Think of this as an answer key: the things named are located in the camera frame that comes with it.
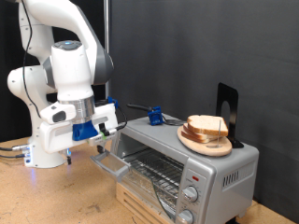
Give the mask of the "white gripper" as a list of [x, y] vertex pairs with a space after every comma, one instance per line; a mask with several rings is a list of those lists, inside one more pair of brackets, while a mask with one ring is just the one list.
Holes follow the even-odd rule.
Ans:
[[[118, 121], [113, 103], [94, 106], [60, 104], [56, 102], [40, 111], [43, 122], [40, 124], [41, 146], [48, 153], [66, 149], [67, 164], [72, 164], [70, 147], [87, 142], [90, 146], [100, 145], [112, 139], [118, 129]], [[105, 152], [97, 146], [99, 154]]]

